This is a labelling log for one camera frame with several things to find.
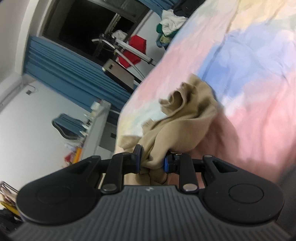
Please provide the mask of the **white tissue box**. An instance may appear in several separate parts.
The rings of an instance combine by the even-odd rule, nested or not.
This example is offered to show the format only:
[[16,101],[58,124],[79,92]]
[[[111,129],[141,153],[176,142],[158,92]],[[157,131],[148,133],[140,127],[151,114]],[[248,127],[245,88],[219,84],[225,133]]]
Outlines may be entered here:
[[98,111],[98,109],[100,108],[100,102],[94,101],[90,108],[92,111]]

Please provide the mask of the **wavy framed mirror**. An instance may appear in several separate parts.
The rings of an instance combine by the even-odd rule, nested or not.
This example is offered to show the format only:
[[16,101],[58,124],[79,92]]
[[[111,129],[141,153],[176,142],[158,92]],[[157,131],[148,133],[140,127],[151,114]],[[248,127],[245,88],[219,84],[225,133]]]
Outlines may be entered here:
[[82,132],[85,132],[84,122],[67,114],[60,114],[52,120],[51,124],[67,140],[75,141],[84,137],[82,134]]

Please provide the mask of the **white dressing table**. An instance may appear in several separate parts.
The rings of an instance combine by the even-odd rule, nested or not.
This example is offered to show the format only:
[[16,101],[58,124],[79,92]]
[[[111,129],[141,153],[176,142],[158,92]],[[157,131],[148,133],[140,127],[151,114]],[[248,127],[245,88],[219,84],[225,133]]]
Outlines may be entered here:
[[111,110],[111,104],[105,100],[99,100],[100,108],[86,116],[88,122],[83,127],[84,139],[81,143],[82,153],[80,160],[91,156],[100,156],[103,160],[110,159],[115,150],[116,126],[107,121]]

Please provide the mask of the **right blue curtain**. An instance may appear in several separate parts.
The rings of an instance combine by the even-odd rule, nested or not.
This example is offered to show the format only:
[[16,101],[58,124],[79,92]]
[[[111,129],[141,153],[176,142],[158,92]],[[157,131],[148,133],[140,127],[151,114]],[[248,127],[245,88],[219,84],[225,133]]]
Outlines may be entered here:
[[156,13],[158,11],[162,12],[162,10],[171,9],[178,0],[139,0],[139,2]]

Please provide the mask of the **blue curtain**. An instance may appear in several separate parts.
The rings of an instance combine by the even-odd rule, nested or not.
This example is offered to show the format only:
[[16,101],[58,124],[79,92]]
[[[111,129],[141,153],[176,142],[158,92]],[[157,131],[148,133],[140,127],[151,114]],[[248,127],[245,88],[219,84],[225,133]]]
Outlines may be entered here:
[[131,96],[100,65],[36,36],[29,37],[24,72],[87,111],[99,99],[119,111]]
[[162,12],[162,10],[171,9],[178,0],[139,0],[139,2],[156,13],[158,11]]

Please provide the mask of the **garment steamer stand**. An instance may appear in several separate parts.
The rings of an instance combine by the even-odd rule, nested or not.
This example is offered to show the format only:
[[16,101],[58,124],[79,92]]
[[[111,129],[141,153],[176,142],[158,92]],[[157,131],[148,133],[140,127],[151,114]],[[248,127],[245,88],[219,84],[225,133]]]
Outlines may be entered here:
[[111,49],[113,49],[113,51],[117,55],[121,56],[127,63],[129,63],[132,66],[132,68],[140,75],[142,80],[145,79],[145,76],[143,75],[143,73],[137,68],[137,66],[135,64],[132,63],[132,61],[130,61],[126,56],[124,56],[122,52],[123,51],[131,52],[135,56],[139,57],[141,60],[145,61],[147,64],[152,65],[152,66],[156,66],[156,61],[154,61],[154,59],[152,59],[151,57],[142,53],[141,51],[135,49],[134,47],[132,47],[128,43],[126,43],[118,38],[112,37],[112,35],[101,34],[99,36],[99,38],[92,39],[91,41],[93,43],[98,42],[102,46],[104,44],[106,44]]

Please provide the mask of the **pile of clothes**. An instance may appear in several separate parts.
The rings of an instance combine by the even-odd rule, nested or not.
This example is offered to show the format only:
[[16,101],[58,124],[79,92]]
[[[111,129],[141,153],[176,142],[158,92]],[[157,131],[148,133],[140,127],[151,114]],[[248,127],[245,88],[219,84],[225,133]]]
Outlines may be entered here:
[[205,0],[178,1],[171,9],[163,10],[161,21],[156,27],[156,45],[166,50],[181,27],[204,2]]

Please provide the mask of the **orange tray with items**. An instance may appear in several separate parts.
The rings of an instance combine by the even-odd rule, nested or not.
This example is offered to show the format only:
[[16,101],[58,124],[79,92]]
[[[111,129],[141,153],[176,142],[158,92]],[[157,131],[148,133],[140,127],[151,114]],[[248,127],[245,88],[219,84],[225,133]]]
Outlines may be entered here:
[[76,164],[80,160],[81,153],[82,153],[82,148],[76,147],[64,158],[65,163],[68,166]]

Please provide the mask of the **dark window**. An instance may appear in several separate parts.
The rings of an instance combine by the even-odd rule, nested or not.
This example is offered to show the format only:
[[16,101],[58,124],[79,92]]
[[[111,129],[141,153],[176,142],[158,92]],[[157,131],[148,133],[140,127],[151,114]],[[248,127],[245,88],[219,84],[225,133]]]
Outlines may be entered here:
[[102,66],[114,52],[93,39],[117,30],[130,37],[148,12],[140,1],[54,1],[43,36]]

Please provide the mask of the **pastel tie-dye bed cover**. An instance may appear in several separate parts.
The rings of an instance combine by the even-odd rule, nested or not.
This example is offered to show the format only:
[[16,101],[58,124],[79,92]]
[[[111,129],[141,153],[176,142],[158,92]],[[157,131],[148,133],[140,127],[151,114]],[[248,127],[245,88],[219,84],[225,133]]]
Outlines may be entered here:
[[273,182],[295,164],[295,1],[205,1],[122,109],[116,153],[146,121],[165,118],[159,100],[191,75],[219,104],[194,158],[210,154]]

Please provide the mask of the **tan printed t-shirt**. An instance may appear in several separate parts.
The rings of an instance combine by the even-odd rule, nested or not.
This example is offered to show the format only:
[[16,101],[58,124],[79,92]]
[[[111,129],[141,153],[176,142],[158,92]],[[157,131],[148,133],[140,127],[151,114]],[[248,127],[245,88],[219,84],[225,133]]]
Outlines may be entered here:
[[126,185],[164,185],[170,175],[163,170],[163,159],[168,151],[187,153],[205,137],[218,113],[218,102],[211,87],[196,75],[160,100],[162,120],[148,120],[142,126],[143,136],[124,136],[119,146],[130,152],[139,144],[143,147],[138,174],[126,174]]

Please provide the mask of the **left blue curtain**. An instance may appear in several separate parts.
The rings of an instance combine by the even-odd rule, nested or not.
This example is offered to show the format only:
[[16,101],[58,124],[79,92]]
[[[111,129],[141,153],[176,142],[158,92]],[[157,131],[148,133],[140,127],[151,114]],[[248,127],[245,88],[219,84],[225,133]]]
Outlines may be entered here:
[[24,72],[87,111],[99,99],[119,111],[131,96],[100,65],[36,36],[29,37]]

